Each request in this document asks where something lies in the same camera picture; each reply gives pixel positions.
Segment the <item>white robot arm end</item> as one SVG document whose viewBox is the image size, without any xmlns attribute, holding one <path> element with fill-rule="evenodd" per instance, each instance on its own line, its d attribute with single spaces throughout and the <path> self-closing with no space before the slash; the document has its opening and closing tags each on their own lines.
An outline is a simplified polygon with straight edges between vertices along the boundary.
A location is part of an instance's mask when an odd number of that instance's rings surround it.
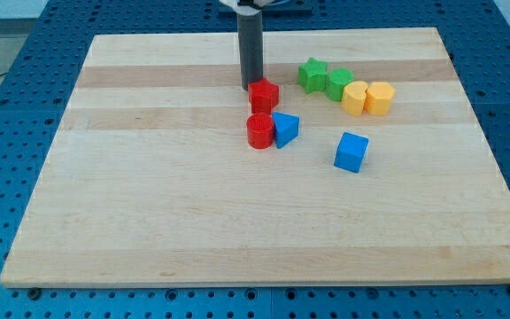
<svg viewBox="0 0 510 319">
<path fill-rule="evenodd" d="M 220 0 L 219 3 L 236 14 L 253 16 L 261 13 L 268 6 L 283 3 L 283 0 Z"/>
</svg>

